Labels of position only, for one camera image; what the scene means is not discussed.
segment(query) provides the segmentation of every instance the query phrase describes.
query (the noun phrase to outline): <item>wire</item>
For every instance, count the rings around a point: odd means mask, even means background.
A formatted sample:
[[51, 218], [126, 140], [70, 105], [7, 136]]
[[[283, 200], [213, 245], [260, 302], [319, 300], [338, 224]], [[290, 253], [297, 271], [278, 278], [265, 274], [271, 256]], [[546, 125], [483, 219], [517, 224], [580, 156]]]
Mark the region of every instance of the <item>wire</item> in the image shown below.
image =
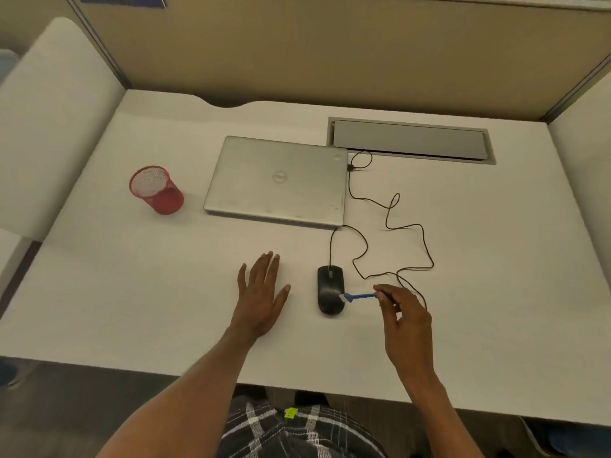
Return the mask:
[[[369, 163], [362, 166], [362, 167], [355, 167], [353, 165], [353, 161], [355, 160], [356, 156], [358, 156], [359, 154], [362, 154], [363, 152], [366, 152], [369, 154], [370, 156], [370, 160]], [[386, 220], [384, 221], [384, 225], [386, 227], [386, 229], [394, 231], [394, 230], [403, 230], [406, 228], [412, 228], [415, 226], [419, 226], [421, 231], [422, 231], [422, 243], [424, 244], [424, 249], [426, 250], [426, 255], [428, 256], [428, 259], [431, 261], [431, 264], [429, 266], [426, 267], [403, 267], [398, 269], [396, 272], [383, 272], [383, 273], [377, 273], [377, 274], [372, 274], [372, 275], [368, 275], [368, 276], [363, 276], [363, 274], [361, 273], [361, 271], [359, 270], [359, 268], [356, 266], [356, 261], [360, 258], [362, 258], [365, 254], [367, 254], [367, 251], [369, 251], [369, 243], [367, 242], [367, 239], [365, 238], [365, 236], [362, 234], [362, 232], [360, 232], [359, 230], [357, 230], [355, 227], [350, 226], [350, 225], [342, 225], [345, 226], [346, 228], [350, 228], [351, 230], [357, 232], [361, 238], [363, 238], [363, 241], [365, 241], [365, 251], [359, 255], [358, 257], [355, 257], [354, 259], [352, 259], [352, 265], [355, 268], [356, 272], [359, 274], [359, 276], [363, 279], [363, 280], [367, 280], [369, 278], [374, 278], [374, 277], [381, 277], [384, 275], [393, 275], [397, 278], [397, 282], [399, 283], [399, 285], [401, 285], [402, 288], [406, 288], [406, 289], [412, 289], [417, 295], [419, 295], [422, 298], [422, 303], [424, 304], [424, 308], [428, 309], [426, 306], [426, 299], [424, 297], [424, 295], [418, 291], [414, 285], [412, 283], [410, 283], [405, 277], [402, 277], [400, 275], [401, 272], [404, 271], [423, 271], [423, 270], [431, 270], [434, 266], [435, 266], [435, 262], [433, 261], [432, 257], [431, 257], [431, 253], [428, 250], [428, 246], [426, 245], [426, 239], [425, 239], [425, 235], [424, 235], [424, 227], [420, 224], [420, 223], [410, 223], [409, 225], [403, 225], [403, 226], [388, 226], [388, 217], [390, 215], [390, 211], [393, 210], [394, 207], [397, 207], [397, 204], [399, 204], [399, 200], [401, 199], [401, 194], [400, 193], [395, 193], [395, 195], [392, 197], [392, 199], [390, 200], [390, 204], [388, 206], [384, 206], [383, 204], [380, 204], [378, 201], [374, 201], [373, 199], [370, 198], [357, 198], [355, 195], [352, 194], [352, 190], [350, 187], [350, 178], [351, 178], [351, 174], [353, 171], [355, 170], [363, 170], [366, 169], [367, 167], [369, 167], [371, 165], [373, 161], [373, 155], [369, 152], [369, 151], [360, 151], [358, 153], [356, 153], [352, 159], [350, 159], [350, 165], [349, 165], [349, 169], [348, 169], [348, 193], [350, 194], [350, 197], [352, 199], [356, 199], [359, 201], [371, 201], [374, 204], [377, 204], [378, 206], [386, 209]], [[333, 232], [331, 233], [331, 240], [329, 241], [329, 267], [331, 267], [331, 252], [332, 252], [332, 247], [333, 247], [333, 236], [335, 235], [335, 232], [337, 230], [339, 230], [341, 228], [341, 226], [338, 226], [336, 229], [333, 230]]]

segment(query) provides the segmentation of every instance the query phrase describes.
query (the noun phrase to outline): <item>laptop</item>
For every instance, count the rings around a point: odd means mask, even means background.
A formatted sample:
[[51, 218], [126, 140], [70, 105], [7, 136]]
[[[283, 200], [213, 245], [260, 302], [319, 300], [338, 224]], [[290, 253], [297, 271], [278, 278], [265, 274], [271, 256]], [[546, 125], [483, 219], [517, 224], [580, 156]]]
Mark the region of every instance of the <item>laptop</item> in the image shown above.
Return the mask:
[[213, 214], [343, 224], [348, 151], [228, 136], [203, 204]]

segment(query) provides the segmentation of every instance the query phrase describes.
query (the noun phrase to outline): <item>computer mouse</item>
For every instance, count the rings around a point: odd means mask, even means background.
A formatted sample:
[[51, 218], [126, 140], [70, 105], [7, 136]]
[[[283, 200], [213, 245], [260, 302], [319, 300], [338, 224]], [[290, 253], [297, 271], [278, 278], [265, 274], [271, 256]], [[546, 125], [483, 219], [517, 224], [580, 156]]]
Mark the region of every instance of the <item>computer mouse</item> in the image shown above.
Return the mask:
[[344, 308], [343, 270], [335, 265], [318, 269], [318, 307], [325, 315], [338, 315]]

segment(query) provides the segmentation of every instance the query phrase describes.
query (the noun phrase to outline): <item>sign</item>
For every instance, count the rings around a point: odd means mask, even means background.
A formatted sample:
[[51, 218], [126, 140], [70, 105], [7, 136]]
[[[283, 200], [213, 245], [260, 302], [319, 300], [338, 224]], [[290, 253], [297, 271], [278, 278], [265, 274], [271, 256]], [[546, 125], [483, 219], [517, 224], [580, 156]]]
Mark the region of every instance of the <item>sign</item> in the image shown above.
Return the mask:
[[82, 3], [103, 3], [105, 5], [138, 6], [140, 8], [165, 9], [163, 0], [80, 0]]

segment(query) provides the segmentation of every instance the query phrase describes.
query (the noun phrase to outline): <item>plaid shorts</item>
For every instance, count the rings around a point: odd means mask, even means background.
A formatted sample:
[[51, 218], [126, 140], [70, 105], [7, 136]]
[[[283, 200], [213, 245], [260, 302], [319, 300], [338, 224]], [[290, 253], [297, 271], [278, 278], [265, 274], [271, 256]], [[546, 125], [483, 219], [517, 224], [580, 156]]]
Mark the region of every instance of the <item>plaid shorts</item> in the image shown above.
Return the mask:
[[324, 406], [278, 411], [267, 400], [232, 401], [216, 458], [388, 458], [346, 413]]

